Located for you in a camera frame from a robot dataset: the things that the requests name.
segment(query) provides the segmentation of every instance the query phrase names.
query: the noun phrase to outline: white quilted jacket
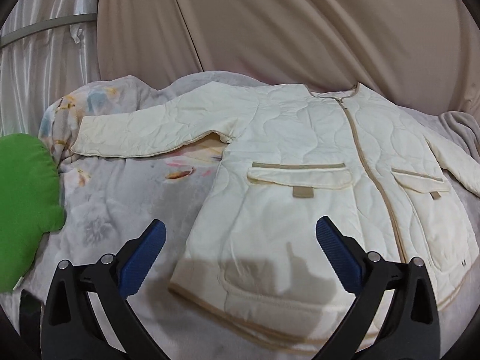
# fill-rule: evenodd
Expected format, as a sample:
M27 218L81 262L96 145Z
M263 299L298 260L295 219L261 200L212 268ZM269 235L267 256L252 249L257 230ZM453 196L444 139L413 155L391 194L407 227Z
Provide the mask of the white quilted jacket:
M131 114L84 117L72 150L152 156L212 131L230 145L170 288L251 338L315 350L350 307L315 238L323 215L387 260L421 256L440 309L479 254L441 168L480 196L480 166L361 84L312 94L213 82Z

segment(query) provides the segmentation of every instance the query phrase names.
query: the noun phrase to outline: sheer curtain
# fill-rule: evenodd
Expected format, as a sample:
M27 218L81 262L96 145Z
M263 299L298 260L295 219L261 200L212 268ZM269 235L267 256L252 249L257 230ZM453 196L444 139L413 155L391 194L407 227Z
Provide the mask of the sheer curtain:
M39 21L96 11L97 0L19 0L0 36ZM97 80L96 23L54 28L4 47L0 50L0 136L37 135L50 104Z

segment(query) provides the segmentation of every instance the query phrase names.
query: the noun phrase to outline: green cushion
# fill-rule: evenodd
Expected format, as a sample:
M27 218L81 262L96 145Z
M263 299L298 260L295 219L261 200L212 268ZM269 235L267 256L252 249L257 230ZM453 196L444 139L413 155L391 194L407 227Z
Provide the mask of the green cushion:
M31 266L42 234L65 214L50 153L27 134L0 138L0 292L11 291Z

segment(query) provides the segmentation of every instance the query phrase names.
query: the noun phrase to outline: jacket sleeve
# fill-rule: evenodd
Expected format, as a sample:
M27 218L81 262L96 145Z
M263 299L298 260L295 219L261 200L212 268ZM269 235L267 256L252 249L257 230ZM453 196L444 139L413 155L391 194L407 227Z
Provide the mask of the jacket sleeve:
M480 197L480 164L454 142L423 127L427 143L440 167L448 170L463 186Z
M216 132L237 138L258 108L254 88L211 82L151 108L84 116L71 151L99 157L148 157L169 152Z

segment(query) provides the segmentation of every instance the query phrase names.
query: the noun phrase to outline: blue gripper pad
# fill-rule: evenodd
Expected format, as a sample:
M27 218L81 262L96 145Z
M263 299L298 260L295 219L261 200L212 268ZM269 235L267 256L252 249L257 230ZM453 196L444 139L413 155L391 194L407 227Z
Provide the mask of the blue gripper pad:
M122 298L126 299L140 289L148 271L162 250L166 238L165 225L163 222L156 221L119 274L118 291Z
M317 221L315 231L317 241L345 291L358 296L362 291L362 268L343 242L343 235L326 216Z

